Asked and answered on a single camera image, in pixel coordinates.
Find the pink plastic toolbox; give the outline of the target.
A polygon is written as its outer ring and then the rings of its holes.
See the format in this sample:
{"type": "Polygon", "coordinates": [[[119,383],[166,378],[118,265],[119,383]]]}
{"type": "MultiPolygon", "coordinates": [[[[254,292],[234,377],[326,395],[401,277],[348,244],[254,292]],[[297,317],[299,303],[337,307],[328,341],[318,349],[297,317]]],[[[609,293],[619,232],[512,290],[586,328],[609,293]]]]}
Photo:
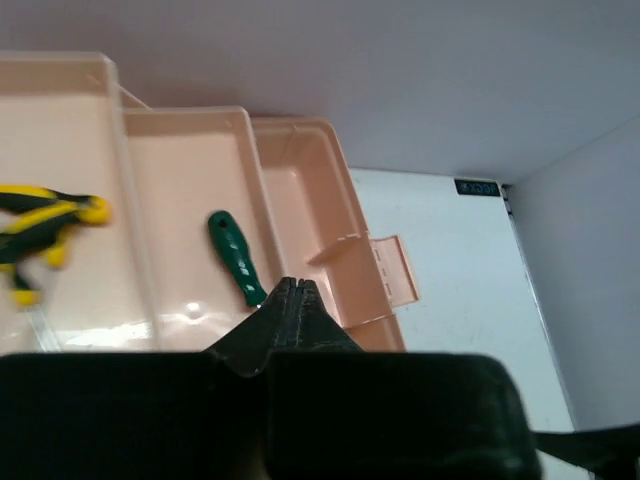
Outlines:
{"type": "Polygon", "coordinates": [[[369,233],[337,135],[322,119],[240,107],[151,109],[97,53],[1,57],[1,187],[106,199],[108,222],[64,254],[25,260],[38,305],[1,278],[1,350],[197,350],[250,313],[215,250],[228,211],[259,280],[314,281],[367,350],[400,351],[397,307],[419,297],[397,236],[369,233]]]}

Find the yellow black T-handle hex key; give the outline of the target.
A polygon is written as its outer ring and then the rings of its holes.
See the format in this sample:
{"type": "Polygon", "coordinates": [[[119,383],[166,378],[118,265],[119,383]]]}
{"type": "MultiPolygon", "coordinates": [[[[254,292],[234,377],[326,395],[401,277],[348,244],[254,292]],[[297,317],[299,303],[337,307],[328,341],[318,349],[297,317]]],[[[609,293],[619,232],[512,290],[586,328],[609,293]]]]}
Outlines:
{"type": "Polygon", "coordinates": [[[72,213],[79,214],[80,222],[83,224],[104,225],[112,217],[111,204],[103,197],[69,194],[38,186],[1,185],[2,211],[14,215],[27,215],[58,206],[70,207],[72,213]]]}

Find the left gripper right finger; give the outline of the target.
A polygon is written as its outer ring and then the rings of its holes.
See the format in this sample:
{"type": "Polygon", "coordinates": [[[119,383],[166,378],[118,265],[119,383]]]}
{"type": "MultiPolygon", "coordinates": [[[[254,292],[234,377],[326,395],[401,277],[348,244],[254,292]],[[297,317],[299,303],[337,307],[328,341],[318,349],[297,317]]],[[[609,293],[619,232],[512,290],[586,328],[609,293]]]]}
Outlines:
{"type": "Polygon", "coordinates": [[[519,392],[476,354],[366,353],[322,339],[312,281],[290,282],[266,378],[274,479],[539,479],[519,392]]]}

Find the green handle screwdriver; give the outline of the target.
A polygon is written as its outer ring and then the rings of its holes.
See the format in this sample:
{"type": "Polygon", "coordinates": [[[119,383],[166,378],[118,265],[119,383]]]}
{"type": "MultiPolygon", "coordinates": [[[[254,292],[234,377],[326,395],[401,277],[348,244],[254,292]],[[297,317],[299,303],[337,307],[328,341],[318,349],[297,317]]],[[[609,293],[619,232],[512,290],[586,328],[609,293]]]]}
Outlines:
{"type": "Polygon", "coordinates": [[[249,308],[259,307],[267,293],[259,280],[239,224],[230,212],[217,210],[209,216],[207,229],[214,250],[241,290],[246,305],[249,308]]]}

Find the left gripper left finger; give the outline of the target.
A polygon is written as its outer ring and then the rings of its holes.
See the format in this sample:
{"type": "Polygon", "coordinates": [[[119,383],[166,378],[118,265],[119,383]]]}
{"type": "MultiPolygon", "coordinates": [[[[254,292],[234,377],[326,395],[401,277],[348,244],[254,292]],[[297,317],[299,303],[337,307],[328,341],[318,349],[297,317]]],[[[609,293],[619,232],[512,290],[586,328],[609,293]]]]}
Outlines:
{"type": "Polygon", "coordinates": [[[213,349],[1,359],[5,479],[262,479],[259,418],[213,349]]]}

